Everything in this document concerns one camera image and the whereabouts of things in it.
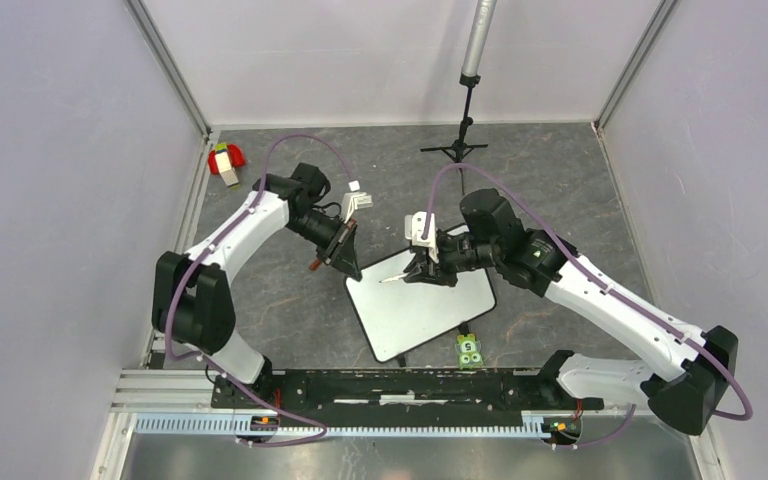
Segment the white marker red cap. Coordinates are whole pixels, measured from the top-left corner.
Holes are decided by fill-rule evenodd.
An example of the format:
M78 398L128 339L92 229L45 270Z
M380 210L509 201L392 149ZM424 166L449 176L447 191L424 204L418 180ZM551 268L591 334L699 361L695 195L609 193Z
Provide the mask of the white marker red cap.
M390 282L397 282L397 281L403 281L409 274L408 273L400 273L388 278L384 278L379 281L381 284L390 283Z

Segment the white whiteboard black frame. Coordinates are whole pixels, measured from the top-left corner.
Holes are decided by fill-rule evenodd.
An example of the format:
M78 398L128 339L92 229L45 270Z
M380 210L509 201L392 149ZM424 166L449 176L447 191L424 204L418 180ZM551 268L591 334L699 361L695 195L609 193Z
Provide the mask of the white whiteboard black frame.
M350 304L378 363L395 360L491 312L497 305L490 275L458 275L454 287L388 279L403 272L413 253L402 248L364 266L362 279L346 277Z

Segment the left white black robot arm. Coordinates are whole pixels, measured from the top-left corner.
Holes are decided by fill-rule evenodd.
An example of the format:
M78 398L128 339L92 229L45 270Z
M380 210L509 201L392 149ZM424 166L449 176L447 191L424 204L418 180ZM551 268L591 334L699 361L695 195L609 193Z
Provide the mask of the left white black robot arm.
M288 229L315 246L314 268L329 266L351 279L362 277L353 215L372 206L372 197L352 181L340 212L328 215L321 201L330 187L325 174L306 163L288 177L267 173L211 235L184 253L165 252L156 263L154 330L236 378L235 392L250 407L272 399L274 381L262 373L266 357L236 330L230 286L245 263L275 233Z

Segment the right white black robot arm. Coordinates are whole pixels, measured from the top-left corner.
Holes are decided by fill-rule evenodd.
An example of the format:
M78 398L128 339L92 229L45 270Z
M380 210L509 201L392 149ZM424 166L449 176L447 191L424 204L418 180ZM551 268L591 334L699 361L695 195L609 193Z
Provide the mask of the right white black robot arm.
M574 398L645 404L673 429L697 436L732 387L738 337L724 326L687 323L614 281L571 243L546 229L524 227L495 189L462 198L464 232L437 228L434 214L405 218L414 255L400 278L406 283L455 287L460 275L494 269L509 284L582 316L637 358L597 359L556 353L553 371L537 382L540 400L562 408Z

